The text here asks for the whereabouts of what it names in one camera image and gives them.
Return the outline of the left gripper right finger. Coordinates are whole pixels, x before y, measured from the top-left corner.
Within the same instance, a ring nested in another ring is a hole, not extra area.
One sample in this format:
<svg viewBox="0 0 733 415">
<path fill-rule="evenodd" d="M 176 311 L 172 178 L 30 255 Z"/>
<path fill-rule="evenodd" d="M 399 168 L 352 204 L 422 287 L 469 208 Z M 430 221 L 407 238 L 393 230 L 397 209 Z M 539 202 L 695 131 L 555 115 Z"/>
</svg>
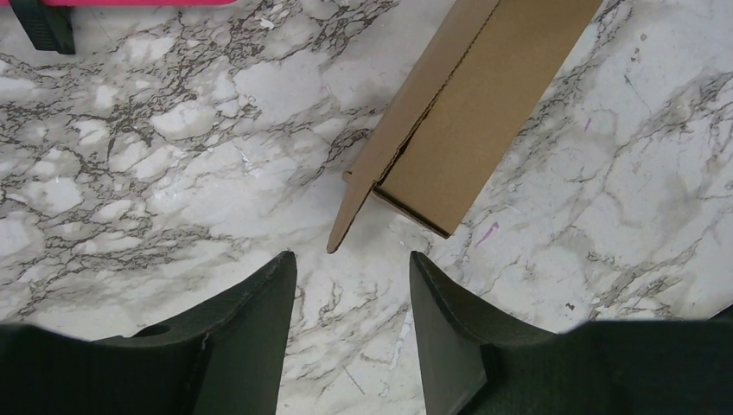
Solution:
<svg viewBox="0 0 733 415">
<path fill-rule="evenodd" d="M 732 311 L 708 320 L 591 321 L 554 334 L 410 256 L 429 414 L 729 414 Z"/>
</svg>

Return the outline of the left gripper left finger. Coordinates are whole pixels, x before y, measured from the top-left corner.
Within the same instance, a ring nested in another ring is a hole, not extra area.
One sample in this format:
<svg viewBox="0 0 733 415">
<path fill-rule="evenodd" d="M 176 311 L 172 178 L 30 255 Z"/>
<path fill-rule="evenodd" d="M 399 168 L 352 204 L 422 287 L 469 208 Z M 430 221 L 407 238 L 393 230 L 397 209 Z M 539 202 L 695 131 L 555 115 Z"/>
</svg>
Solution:
<svg viewBox="0 0 733 415">
<path fill-rule="evenodd" d="M 272 414 L 289 337 L 296 255 L 130 337 L 84 341 L 1 327 L 4 414 Z"/>
</svg>

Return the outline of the brown cardboard box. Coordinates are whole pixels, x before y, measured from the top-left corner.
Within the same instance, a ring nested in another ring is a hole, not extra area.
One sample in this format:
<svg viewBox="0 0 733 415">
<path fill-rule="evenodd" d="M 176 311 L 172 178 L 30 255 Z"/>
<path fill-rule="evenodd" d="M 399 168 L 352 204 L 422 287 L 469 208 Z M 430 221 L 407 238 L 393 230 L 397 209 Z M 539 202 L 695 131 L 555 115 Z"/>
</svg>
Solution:
<svg viewBox="0 0 733 415">
<path fill-rule="evenodd" d="M 600 7 L 456 2 L 349 170 L 328 252 L 369 195 L 451 236 Z"/>
</svg>

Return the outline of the right black whiteboard foot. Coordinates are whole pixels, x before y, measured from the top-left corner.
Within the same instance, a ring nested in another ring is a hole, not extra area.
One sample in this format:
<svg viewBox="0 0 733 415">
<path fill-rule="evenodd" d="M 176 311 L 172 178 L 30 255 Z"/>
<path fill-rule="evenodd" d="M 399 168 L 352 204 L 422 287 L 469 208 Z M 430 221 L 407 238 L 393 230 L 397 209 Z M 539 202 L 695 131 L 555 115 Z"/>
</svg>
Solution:
<svg viewBox="0 0 733 415">
<path fill-rule="evenodd" d="M 72 7 L 37 0 L 10 0 L 9 5 L 36 50 L 75 54 Z"/>
</svg>

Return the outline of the pink framed whiteboard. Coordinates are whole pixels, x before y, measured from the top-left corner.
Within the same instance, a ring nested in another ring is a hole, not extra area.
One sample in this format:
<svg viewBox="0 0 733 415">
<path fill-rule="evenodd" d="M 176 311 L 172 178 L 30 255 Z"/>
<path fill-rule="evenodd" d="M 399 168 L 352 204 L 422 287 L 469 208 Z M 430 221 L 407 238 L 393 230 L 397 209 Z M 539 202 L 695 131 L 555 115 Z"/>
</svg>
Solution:
<svg viewBox="0 0 733 415">
<path fill-rule="evenodd" d="M 219 6 L 235 0 L 43 0 L 50 6 L 80 7 L 153 7 L 153 6 Z"/>
</svg>

